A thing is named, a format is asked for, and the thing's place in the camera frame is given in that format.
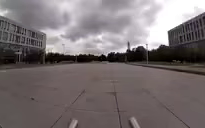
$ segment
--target curb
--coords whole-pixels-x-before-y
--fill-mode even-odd
[[[141,66],[141,67],[148,67],[148,68],[156,68],[156,69],[164,69],[164,70],[170,70],[170,71],[177,71],[177,72],[185,72],[185,73],[197,74],[197,75],[205,76],[205,72],[202,72],[202,71],[184,70],[184,69],[167,68],[167,67],[157,67],[157,66],[152,66],[152,65],[148,66],[148,65],[141,65],[141,64],[130,64],[130,63],[126,63],[126,64],[133,65],[133,66]]]

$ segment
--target sidewalk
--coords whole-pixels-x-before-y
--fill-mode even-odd
[[[128,63],[130,65],[135,66],[142,66],[142,67],[150,67],[150,68],[158,68],[158,69],[165,69],[171,71],[178,71],[178,72],[186,72],[186,73],[193,73],[199,75],[205,75],[205,67],[199,66],[168,66],[168,65],[155,65],[155,64],[141,64],[141,63]]]
[[[5,64],[5,65],[0,65],[0,70],[44,67],[44,66],[64,65],[64,64],[72,64],[72,63],[73,62],[54,63],[54,64]]]

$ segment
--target road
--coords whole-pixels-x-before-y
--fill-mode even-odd
[[[205,128],[205,76],[125,64],[0,70],[3,128]]]

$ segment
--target pole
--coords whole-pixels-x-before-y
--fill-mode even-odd
[[[149,51],[148,51],[148,44],[146,44],[146,64],[149,64]]]
[[[77,63],[77,55],[76,55],[76,63]]]

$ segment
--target building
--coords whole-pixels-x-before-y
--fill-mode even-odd
[[[0,16],[0,49],[11,49],[17,61],[32,51],[45,50],[46,34]]]
[[[205,12],[168,31],[169,46],[205,49]]]

